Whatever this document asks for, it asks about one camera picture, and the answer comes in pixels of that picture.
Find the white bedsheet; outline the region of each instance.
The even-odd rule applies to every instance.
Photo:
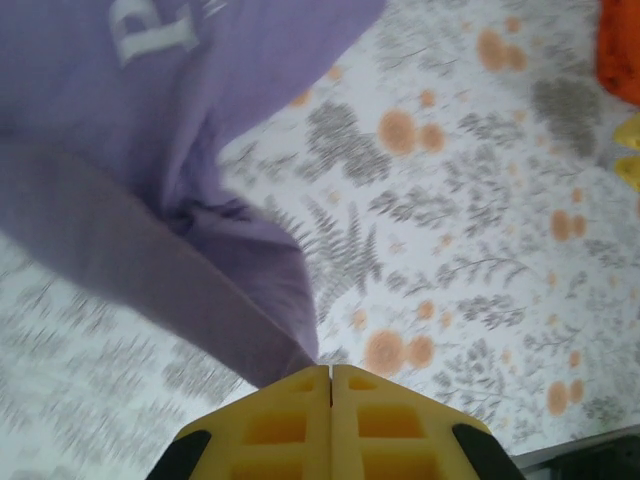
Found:
[[[305,245],[323,360],[484,420],[513,454],[640,421],[632,109],[593,75],[594,0],[394,0],[233,142],[230,187]],[[143,478],[251,391],[0,246],[0,477]]]

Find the purple fabric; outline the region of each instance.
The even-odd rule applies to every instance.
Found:
[[[15,202],[25,197],[14,192],[18,185],[3,182],[2,188],[15,195],[9,190],[4,195],[0,227],[80,284],[143,310],[153,304],[148,308],[164,326],[256,385],[276,380],[286,370],[280,367],[294,357],[315,358],[315,314],[303,255],[286,232],[221,188],[215,157],[231,139],[326,72],[375,20],[383,3],[6,0],[0,17],[0,139],[9,150],[0,175],[22,182],[22,191],[44,188],[51,176],[56,179],[52,185],[68,191],[47,189],[30,206],[37,208],[24,209],[31,217],[21,218],[15,215],[20,211]],[[46,147],[35,154],[25,147],[36,144]],[[53,160],[62,158],[60,152],[68,154],[63,155],[66,161]],[[52,167],[44,169],[47,157]],[[15,170],[17,159],[26,170]],[[170,278],[169,270],[153,275],[154,262],[165,265],[172,255],[168,246],[186,248],[159,227],[151,229],[157,235],[154,244],[144,235],[125,234],[137,227],[122,220],[94,244],[95,233],[104,230],[100,222],[114,221],[104,215],[115,215],[109,205],[119,194],[114,184],[96,203],[96,192],[83,185],[93,170],[111,177],[120,194],[130,192],[142,200],[148,210],[136,206],[136,215],[126,217],[129,222],[141,222],[143,212],[151,212],[211,262],[206,265],[211,271],[203,273],[206,262],[201,262],[183,285]],[[118,198],[113,202],[134,208],[124,206],[123,198],[133,202],[132,197]],[[73,211],[81,220],[66,215],[70,199],[93,205],[94,216],[81,215],[78,205]],[[48,231],[39,230],[56,228],[47,215],[60,222],[58,250],[45,245]],[[76,243],[65,245],[65,235]],[[133,243],[121,245],[118,235]],[[125,262],[134,263],[132,275],[139,282],[125,282],[129,293],[116,284],[123,271],[133,268]],[[96,265],[104,271],[95,271]],[[176,261],[174,267],[185,265]],[[244,317],[237,308],[223,306],[207,311],[206,302],[196,301],[205,292],[220,294],[215,290],[220,282],[211,280],[218,270],[264,314]],[[196,279],[205,283],[196,285]],[[158,292],[166,298],[149,298]],[[193,308],[189,294],[194,295]],[[255,310],[245,301],[247,311]],[[179,314],[178,307],[183,309]],[[222,352],[224,339],[218,335],[227,335],[233,349]],[[254,335],[265,343],[251,339]]]

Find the yellow object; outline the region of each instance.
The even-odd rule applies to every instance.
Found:
[[[310,367],[186,426],[148,480],[488,478],[524,477],[482,422],[339,365],[333,379]]]
[[[634,115],[616,128],[613,139],[620,145],[640,151],[640,114]],[[618,159],[613,170],[633,189],[640,192],[640,156]]]

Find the orange object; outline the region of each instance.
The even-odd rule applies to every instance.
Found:
[[[601,2],[598,80],[610,93],[640,106],[640,1]]]

